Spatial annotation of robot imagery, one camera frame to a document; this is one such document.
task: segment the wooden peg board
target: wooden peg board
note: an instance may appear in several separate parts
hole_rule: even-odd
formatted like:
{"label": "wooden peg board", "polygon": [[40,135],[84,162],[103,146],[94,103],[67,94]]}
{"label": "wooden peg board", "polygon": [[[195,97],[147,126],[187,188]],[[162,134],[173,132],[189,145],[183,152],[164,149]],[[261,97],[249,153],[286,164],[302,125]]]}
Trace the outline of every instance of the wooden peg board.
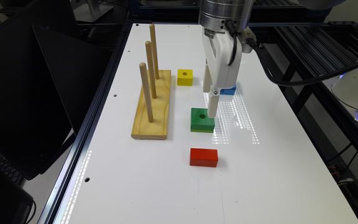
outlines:
{"label": "wooden peg board", "polygon": [[134,139],[164,140],[167,138],[171,70],[159,70],[158,74],[160,78],[155,81],[157,97],[152,98],[154,121],[150,123],[147,119],[142,87],[131,133]]}

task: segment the white tabletop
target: white tabletop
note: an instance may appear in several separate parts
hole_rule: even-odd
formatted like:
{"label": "white tabletop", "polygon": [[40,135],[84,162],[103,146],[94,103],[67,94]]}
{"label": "white tabletop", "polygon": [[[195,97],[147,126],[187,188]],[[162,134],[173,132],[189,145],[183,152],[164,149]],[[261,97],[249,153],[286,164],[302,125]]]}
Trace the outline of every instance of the white tabletop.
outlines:
{"label": "white tabletop", "polygon": [[[65,195],[62,223],[358,223],[254,52],[242,55],[236,94],[221,96],[214,133],[192,133],[191,108],[207,105],[201,26],[157,24],[156,33],[159,67],[172,71],[168,138],[131,138],[150,40],[140,24]],[[176,85],[178,69],[193,70],[193,86]],[[218,166],[189,166],[191,147],[217,149]]]}

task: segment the black monitor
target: black monitor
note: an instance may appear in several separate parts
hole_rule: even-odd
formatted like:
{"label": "black monitor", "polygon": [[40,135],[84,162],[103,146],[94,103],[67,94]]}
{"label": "black monitor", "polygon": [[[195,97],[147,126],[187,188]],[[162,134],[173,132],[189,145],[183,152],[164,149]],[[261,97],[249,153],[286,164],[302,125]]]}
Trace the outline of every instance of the black monitor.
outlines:
{"label": "black monitor", "polygon": [[69,0],[35,0],[0,24],[0,153],[27,180],[78,132],[109,54],[80,40]]}

